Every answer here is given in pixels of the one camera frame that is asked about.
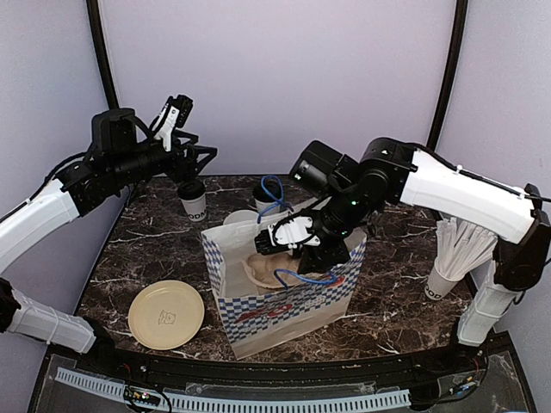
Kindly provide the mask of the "blue checkered paper bag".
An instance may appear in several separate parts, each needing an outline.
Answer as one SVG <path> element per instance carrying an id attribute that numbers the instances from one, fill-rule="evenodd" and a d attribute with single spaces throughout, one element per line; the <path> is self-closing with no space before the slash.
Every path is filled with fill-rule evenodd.
<path id="1" fill-rule="evenodd" d="M 226 336 L 237 359 L 258 354 L 343 317 L 348 309 L 365 257 L 367 236 L 359 228 L 345 243 L 350 259 L 324 273 L 329 281 L 287 289 L 257 287 L 242 261 L 258 254 L 254 238 L 286 218 L 276 213 L 257 221 L 219 225 L 201 234 L 207 271 Z"/>

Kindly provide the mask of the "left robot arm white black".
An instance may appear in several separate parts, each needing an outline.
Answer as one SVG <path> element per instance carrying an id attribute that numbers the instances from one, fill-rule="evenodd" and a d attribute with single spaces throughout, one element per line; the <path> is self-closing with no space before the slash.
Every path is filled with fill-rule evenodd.
<path id="1" fill-rule="evenodd" d="M 40 188 L 1 219 L 1 269 L 39 241 L 92 212 L 123 188 L 166 175 L 189 182 L 216 157 L 214 147 L 182 130 L 186 114 L 172 108 L 160 138 L 131 108 L 111 109 L 93 117 L 89 149 L 68 157 Z M 27 297 L 1 281 L 1 331 L 87 354 L 103 375 L 121 369 L 121 355 L 108 332 L 95 320 L 72 316 Z"/>

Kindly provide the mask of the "white paper cup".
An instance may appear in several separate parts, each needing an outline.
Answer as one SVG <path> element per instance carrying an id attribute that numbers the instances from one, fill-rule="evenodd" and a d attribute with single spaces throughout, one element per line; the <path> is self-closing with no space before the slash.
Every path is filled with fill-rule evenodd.
<path id="1" fill-rule="evenodd" d="M 269 196 L 260 184 L 257 184 L 253 188 L 252 196 L 257 211 L 268 215 L 280 212 L 281 206 L 277 203 L 276 199 L 282 197 L 282 191 L 271 183 L 267 185 L 267 189 L 275 196 L 274 199 Z"/>
<path id="2" fill-rule="evenodd" d="M 202 194 L 194 199 L 181 199 L 184 211 L 192 222 L 201 222 L 207 217 L 206 195 Z"/>

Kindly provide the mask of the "brown cardboard cup carrier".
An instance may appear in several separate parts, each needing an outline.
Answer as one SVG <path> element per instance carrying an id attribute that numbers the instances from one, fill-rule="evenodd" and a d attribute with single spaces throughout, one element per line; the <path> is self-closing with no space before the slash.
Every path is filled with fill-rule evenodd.
<path id="1" fill-rule="evenodd" d="M 300 259 L 283 252 L 272 256 L 253 254 L 242 261 L 247 278 L 264 289 L 287 289 L 301 284 L 318 284 L 329 281 L 330 275 L 319 273 L 299 274 Z"/>

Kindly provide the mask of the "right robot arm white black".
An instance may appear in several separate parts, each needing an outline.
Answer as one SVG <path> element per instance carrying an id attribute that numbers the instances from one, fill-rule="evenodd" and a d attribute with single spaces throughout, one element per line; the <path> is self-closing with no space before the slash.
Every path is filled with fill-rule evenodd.
<path id="1" fill-rule="evenodd" d="M 494 233 L 494 270 L 461 315 L 457 341 L 439 355 L 447 373 L 473 358 L 514 297 L 542 277 L 550 246 L 550 222 L 537 188 L 512 187 L 454 166 L 417 143 L 378 138 L 360 161 L 314 140 L 300 154 L 290 177 L 328 203 L 291 221 L 284 244 L 332 248 L 384 203 L 426 207 Z"/>

